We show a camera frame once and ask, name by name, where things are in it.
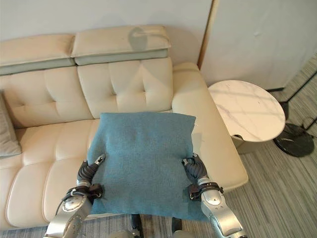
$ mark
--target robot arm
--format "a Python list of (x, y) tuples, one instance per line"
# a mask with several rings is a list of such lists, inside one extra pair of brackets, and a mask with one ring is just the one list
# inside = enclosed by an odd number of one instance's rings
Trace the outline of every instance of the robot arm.
[(99, 164), (105, 158), (102, 154), (91, 165), (88, 165), (87, 161), (83, 162), (78, 171), (77, 186), (68, 190), (62, 199), (44, 238), (77, 237), (82, 222), (90, 214), (94, 199), (101, 197), (104, 192), (100, 184), (91, 183)]
[(190, 198), (201, 199), (202, 212), (210, 220), (217, 237), (247, 238), (237, 217), (225, 203), (222, 187), (210, 181), (199, 156), (194, 154), (193, 158), (184, 159), (183, 165), (189, 178), (196, 184), (190, 187)]

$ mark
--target blue cushion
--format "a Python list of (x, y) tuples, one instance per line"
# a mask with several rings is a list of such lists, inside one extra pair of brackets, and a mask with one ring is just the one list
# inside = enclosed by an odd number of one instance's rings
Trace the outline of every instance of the blue cushion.
[(102, 113), (88, 162), (105, 153), (93, 183), (105, 188), (92, 214), (152, 214), (204, 220), (181, 164), (192, 156), (195, 117), (175, 113)]

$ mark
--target sofa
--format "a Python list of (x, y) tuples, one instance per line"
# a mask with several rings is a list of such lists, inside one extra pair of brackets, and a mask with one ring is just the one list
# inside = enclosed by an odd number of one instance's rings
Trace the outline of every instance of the sofa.
[(198, 67), (172, 65), (170, 47), (158, 25), (1, 42), (0, 90), (22, 153), (0, 158), (0, 230), (52, 220), (102, 112), (193, 115), (194, 152), (209, 177), (225, 192), (248, 181)]

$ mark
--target carpet floor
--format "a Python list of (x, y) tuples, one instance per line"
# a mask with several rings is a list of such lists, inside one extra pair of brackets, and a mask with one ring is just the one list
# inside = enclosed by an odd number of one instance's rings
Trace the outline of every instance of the carpet floor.
[[(317, 70), (315, 55), (282, 92), (272, 95), (287, 99)], [(290, 102), (289, 122), (307, 126), (317, 116), (317, 76)], [(309, 130), (317, 135), (317, 125)], [(317, 237), (317, 149), (295, 158), (269, 141), (259, 150), (241, 155), (249, 182), (225, 194), (228, 206), (240, 219), (249, 238)], [(143, 215), (146, 238), (170, 238), (171, 218)], [(130, 228), (128, 215), (86, 221), (79, 238), (106, 238), (114, 231)], [(183, 229), (197, 238), (212, 238), (208, 223), (183, 221)], [(41, 238), (46, 227), (0, 233), (2, 238)]]

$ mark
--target white marble tabletop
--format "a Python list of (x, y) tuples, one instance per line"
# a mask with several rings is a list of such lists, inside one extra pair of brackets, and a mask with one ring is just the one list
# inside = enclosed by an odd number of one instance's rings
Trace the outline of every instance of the white marble tabletop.
[(259, 86), (225, 80), (210, 86), (209, 91), (231, 136), (260, 142), (277, 137), (284, 129), (282, 107)]

